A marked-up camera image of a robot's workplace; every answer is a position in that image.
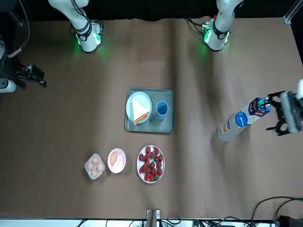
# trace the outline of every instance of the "tray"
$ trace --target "tray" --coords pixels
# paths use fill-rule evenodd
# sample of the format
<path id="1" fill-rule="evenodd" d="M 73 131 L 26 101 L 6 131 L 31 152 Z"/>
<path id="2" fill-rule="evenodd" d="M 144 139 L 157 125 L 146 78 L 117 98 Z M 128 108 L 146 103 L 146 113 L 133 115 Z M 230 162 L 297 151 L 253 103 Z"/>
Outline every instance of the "tray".
<path id="1" fill-rule="evenodd" d="M 156 132 L 156 133 L 172 133 L 174 129 L 174 93 L 168 89 L 154 88 L 131 88 L 127 91 L 126 101 L 135 92 L 141 91 L 146 93 L 151 99 L 151 115 L 146 122 L 134 125 L 125 113 L 125 129 L 128 131 L 138 132 Z M 156 104 L 159 101 L 165 101 L 169 106 L 167 116 L 163 121 L 158 119 L 156 115 Z"/>

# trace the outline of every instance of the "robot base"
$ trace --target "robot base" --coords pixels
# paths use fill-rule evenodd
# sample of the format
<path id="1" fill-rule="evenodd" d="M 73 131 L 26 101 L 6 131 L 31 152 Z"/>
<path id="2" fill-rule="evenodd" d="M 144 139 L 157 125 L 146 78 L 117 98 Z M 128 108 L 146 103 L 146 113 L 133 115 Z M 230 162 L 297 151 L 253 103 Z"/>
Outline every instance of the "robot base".
<path id="1" fill-rule="evenodd" d="M 225 36 L 224 39 L 218 39 L 218 36 L 214 33 L 213 22 L 214 18 L 205 23 L 206 25 L 208 25 L 209 30 L 205 32 L 204 42 L 210 47 L 210 49 L 214 51 L 219 51 L 227 43 L 229 33 Z"/>
<path id="2" fill-rule="evenodd" d="M 94 51 L 100 44 L 103 36 L 103 26 L 90 22 L 91 24 L 91 33 L 89 36 L 85 37 L 83 34 L 85 34 L 87 31 L 84 33 L 76 33 L 78 43 L 81 46 L 82 50 L 85 52 L 92 52 Z"/>

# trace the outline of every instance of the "cup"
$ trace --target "cup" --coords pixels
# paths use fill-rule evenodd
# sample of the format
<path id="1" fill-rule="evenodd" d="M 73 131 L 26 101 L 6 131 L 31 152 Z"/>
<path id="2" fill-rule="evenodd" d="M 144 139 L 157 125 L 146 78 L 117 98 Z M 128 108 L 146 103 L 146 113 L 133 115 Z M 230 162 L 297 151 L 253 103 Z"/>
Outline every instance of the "cup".
<path id="1" fill-rule="evenodd" d="M 157 116 L 160 120 L 163 120 L 169 111 L 169 106 L 165 101 L 159 101 L 156 106 Z"/>

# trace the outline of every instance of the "plate of strawberries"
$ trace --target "plate of strawberries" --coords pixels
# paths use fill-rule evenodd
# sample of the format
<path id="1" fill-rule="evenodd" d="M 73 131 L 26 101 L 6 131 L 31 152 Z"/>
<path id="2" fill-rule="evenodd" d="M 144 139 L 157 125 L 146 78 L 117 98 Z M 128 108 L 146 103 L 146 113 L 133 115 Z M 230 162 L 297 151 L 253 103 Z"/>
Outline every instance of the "plate of strawberries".
<path id="1" fill-rule="evenodd" d="M 164 173 L 165 161 L 161 150 L 154 146 L 144 147 L 137 158 L 137 172 L 146 183 L 156 183 Z"/>

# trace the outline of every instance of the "egg carton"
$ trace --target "egg carton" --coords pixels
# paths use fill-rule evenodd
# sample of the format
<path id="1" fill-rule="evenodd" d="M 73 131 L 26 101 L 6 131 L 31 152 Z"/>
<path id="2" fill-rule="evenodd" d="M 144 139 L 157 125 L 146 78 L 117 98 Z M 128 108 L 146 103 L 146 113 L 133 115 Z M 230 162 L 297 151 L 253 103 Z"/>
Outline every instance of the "egg carton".
<path id="1" fill-rule="evenodd" d="M 104 162 L 98 154 L 93 154 L 85 163 L 84 168 L 90 179 L 96 180 L 105 170 Z"/>

